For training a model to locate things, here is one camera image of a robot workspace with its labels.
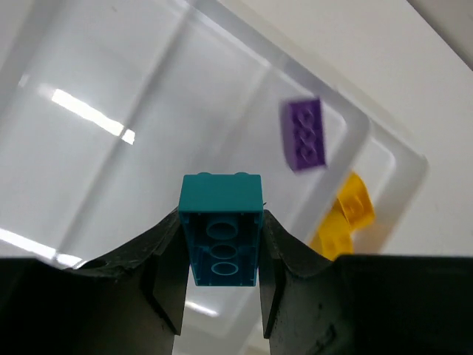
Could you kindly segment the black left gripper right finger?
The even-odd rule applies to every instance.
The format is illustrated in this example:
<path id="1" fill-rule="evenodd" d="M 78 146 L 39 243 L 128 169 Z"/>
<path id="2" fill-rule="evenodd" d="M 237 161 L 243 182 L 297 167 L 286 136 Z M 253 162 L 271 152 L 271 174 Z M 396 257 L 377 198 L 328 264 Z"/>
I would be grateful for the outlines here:
<path id="1" fill-rule="evenodd" d="M 328 260 L 264 213 L 262 326 L 272 354 L 470 354 L 472 259 Z"/>

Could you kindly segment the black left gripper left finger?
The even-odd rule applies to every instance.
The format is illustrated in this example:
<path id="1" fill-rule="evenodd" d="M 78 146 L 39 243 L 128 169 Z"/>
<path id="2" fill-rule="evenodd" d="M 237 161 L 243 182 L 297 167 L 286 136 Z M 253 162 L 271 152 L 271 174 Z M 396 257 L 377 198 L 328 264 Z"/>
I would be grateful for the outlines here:
<path id="1" fill-rule="evenodd" d="M 177 211 L 77 269 L 1 260 L 3 354 L 170 354 L 189 258 Z"/>

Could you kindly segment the yellow round printed lego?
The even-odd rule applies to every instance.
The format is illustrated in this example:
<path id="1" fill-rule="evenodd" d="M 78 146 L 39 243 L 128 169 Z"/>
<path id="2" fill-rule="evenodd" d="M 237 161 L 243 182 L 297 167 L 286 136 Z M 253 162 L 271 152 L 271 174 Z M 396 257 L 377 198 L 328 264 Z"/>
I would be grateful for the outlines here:
<path id="1" fill-rule="evenodd" d="M 333 207 L 316 230 L 309 247 L 328 260 L 334 261 L 342 254 L 354 252 L 353 231 L 354 228 L 343 211 Z"/>

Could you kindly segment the yellow lego brick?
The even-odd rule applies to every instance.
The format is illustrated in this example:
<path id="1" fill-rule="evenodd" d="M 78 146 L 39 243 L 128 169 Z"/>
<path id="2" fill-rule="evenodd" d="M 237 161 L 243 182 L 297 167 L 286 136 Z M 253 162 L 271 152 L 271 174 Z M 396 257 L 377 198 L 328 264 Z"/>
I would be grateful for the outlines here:
<path id="1" fill-rule="evenodd" d="M 339 189 L 334 204 L 350 226 L 351 231 L 366 228 L 375 220 L 375 210 L 363 180 L 351 172 Z"/>

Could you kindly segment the teal lego brick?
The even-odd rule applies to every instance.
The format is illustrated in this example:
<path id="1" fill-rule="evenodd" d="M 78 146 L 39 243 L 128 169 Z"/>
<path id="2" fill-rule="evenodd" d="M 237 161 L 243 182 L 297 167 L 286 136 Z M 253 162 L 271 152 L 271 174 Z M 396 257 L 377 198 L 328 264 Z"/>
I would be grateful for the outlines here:
<path id="1" fill-rule="evenodd" d="M 177 211 L 195 285 L 256 285 L 263 224 L 260 175 L 185 175 Z"/>

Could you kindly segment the purple lego plate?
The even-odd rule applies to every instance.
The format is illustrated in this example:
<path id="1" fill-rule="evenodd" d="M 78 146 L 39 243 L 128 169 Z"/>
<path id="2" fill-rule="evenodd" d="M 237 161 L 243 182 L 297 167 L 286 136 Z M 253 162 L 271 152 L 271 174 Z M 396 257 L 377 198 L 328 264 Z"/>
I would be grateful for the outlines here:
<path id="1" fill-rule="evenodd" d="M 293 172 L 327 165 L 320 98 L 293 98 L 279 105 L 285 160 Z"/>

